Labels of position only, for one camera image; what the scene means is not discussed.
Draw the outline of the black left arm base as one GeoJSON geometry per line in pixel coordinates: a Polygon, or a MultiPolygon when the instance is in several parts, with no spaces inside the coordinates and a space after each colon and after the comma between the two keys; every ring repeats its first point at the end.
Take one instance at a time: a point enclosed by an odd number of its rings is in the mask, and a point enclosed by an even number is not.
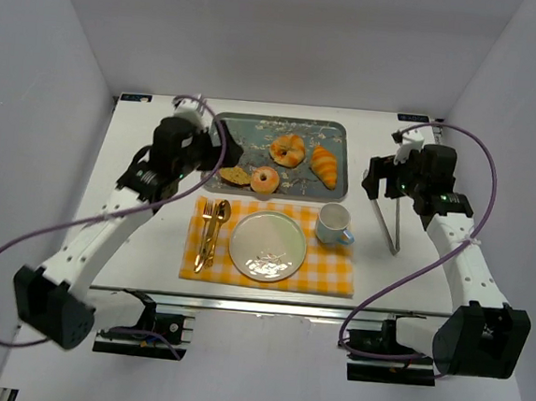
{"type": "Polygon", "coordinates": [[[101,291],[94,307],[94,352],[178,362],[192,340],[193,314],[145,293],[101,291]]]}

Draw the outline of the sugared ring donut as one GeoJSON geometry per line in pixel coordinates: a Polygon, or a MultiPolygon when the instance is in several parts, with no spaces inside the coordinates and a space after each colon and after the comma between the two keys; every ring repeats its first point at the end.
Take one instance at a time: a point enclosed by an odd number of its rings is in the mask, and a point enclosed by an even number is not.
{"type": "Polygon", "coordinates": [[[269,166],[257,167],[250,180],[251,188],[259,194],[272,194],[280,184],[280,175],[269,166]]]}

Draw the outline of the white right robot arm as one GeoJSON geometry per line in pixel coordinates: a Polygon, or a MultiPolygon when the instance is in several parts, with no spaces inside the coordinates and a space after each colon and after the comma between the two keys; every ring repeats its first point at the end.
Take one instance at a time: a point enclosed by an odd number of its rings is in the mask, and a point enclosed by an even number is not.
{"type": "Polygon", "coordinates": [[[454,190],[456,156],[453,148],[430,144],[369,162],[362,183],[368,198],[377,199],[384,179],[386,197],[413,200],[443,260],[453,304],[452,315],[442,322],[414,316],[385,321],[384,345],[428,356],[443,375],[508,379],[531,323],[527,312],[509,305],[474,243],[471,204],[454,190]]]}

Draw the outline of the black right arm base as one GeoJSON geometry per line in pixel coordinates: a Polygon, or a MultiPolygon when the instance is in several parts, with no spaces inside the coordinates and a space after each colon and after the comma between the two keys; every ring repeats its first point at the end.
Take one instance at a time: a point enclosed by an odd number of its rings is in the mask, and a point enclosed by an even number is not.
{"type": "Polygon", "coordinates": [[[407,358],[411,348],[397,343],[396,323],[385,319],[374,322],[352,322],[342,338],[348,347],[346,379],[348,381],[421,387],[435,386],[435,373],[430,358],[407,358]]]}

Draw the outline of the brown bread slice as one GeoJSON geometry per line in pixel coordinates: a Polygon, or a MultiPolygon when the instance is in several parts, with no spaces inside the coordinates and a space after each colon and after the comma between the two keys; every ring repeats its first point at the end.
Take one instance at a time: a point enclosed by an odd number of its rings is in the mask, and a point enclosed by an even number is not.
{"type": "Polygon", "coordinates": [[[219,170],[221,179],[230,185],[244,187],[251,184],[251,176],[241,167],[223,167],[219,170]]]}

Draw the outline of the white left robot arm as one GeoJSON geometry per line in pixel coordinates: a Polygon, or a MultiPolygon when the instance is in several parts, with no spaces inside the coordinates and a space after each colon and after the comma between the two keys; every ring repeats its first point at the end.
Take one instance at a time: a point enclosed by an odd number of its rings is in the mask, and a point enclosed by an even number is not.
{"type": "Polygon", "coordinates": [[[21,321],[64,350],[72,350],[93,331],[133,337],[154,336],[156,304],[145,293],[96,292],[93,280],[135,231],[169,200],[193,171],[213,176],[238,164],[243,150],[226,122],[217,120],[221,143],[213,144],[194,111],[163,118],[153,141],[140,149],[117,180],[105,212],[39,267],[25,265],[13,277],[21,321]]]}

